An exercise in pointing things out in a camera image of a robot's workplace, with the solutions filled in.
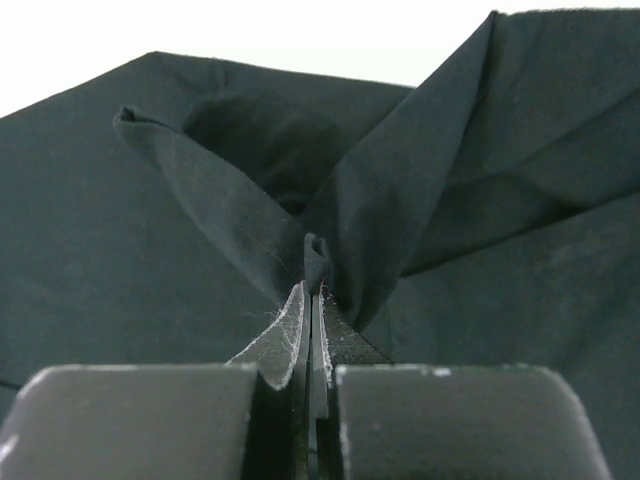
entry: dark green fabric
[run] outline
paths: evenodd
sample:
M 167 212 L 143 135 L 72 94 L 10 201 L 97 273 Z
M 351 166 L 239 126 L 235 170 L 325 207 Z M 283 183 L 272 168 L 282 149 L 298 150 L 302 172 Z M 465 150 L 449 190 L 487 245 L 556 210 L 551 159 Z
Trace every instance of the dark green fabric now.
M 635 478 L 638 51 L 494 14 L 416 89 L 153 53 L 0 119 L 0 379 L 224 361 L 332 273 L 397 361 L 559 371 Z

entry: white background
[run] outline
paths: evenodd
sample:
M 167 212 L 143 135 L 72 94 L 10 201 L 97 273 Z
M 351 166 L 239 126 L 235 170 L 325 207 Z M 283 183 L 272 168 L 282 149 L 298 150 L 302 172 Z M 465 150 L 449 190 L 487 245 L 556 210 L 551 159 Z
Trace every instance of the white background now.
M 0 117 L 161 50 L 417 85 L 491 10 L 640 0 L 0 0 Z

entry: black fabric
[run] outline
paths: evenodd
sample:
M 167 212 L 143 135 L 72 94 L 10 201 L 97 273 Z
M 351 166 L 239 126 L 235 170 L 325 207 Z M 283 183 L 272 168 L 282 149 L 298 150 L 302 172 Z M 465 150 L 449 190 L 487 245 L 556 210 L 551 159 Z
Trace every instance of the black fabric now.
M 396 361 L 558 370 L 634 478 L 637 51 L 492 14 L 416 89 L 153 53 L 0 119 L 0 379 L 225 361 L 306 278 Z

